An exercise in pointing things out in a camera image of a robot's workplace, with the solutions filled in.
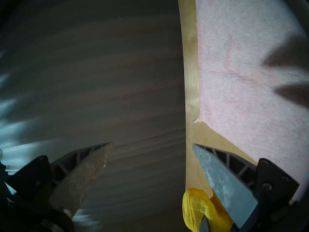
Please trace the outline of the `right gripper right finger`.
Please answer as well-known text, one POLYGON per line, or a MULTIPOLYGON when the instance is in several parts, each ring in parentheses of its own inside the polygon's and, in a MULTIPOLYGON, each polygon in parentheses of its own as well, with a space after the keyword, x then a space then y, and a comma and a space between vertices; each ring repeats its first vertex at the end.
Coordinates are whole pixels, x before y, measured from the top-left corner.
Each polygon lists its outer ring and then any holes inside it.
POLYGON ((233 220, 231 232, 268 232, 289 210, 299 183, 266 158, 257 165, 228 151, 193 144, 214 194, 233 220))

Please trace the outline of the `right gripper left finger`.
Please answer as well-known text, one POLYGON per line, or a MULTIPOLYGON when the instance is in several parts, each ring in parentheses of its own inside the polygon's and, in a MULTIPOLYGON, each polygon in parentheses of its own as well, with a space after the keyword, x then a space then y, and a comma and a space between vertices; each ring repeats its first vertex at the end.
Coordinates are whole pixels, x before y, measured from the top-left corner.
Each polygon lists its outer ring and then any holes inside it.
POLYGON ((72 151, 54 162, 39 155, 11 175, 5 222, 72 222, 103 174, 112 142, 72 151))

